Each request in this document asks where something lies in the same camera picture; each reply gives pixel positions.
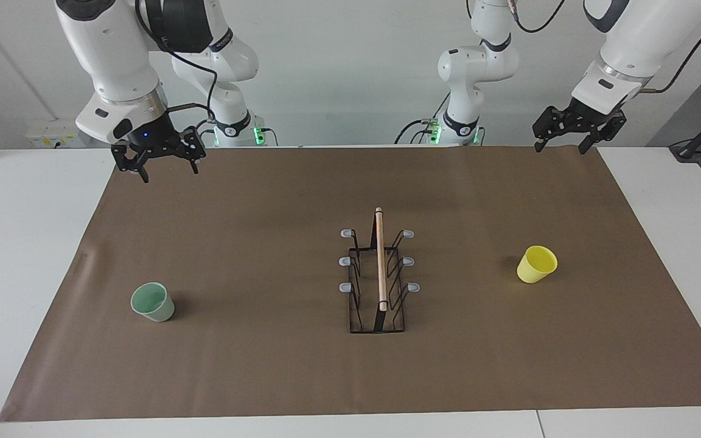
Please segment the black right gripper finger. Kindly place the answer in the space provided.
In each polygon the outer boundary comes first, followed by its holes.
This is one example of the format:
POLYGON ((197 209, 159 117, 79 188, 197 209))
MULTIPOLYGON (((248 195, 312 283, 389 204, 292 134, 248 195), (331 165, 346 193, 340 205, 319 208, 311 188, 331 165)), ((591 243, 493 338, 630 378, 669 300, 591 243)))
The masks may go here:
POLYGON ((177 156, 189 161, 193 173, 197 175, 198 162, 206 157, 205 146, 197 127, 187 127, 178 134, 178 140, 177 156))
POLYGON ((150 159, 150 156, 147 151, 136 151, 130 146, 133 146, 131 142, 115 142, 115 144, 111 145, 115 166, 120 172, 130 172, 139 175, 142 182, 147 184, 148 173, 147 169, 145 169, 145 164, 150 159))

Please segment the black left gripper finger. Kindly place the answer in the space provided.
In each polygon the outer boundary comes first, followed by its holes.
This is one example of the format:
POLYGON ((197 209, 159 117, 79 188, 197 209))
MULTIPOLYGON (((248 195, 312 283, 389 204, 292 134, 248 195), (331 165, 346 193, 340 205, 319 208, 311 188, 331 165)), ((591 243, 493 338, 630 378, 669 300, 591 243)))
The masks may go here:
POLYGON ((611 116, 602 117, 602 119, 598 117, 586 119, 582 124, 587 128, 587 136, 578 146, 579 153, 584 155, 598 142, 612 141, 626 122, 623 111, 615 111, 611 116))
POLYGON ((543 110, 532 125, 535 138, 534 149, 537 153, 542 152, 551 139, 568 133, 568 116, 570 112, 567 109, 548 106, 543 110))

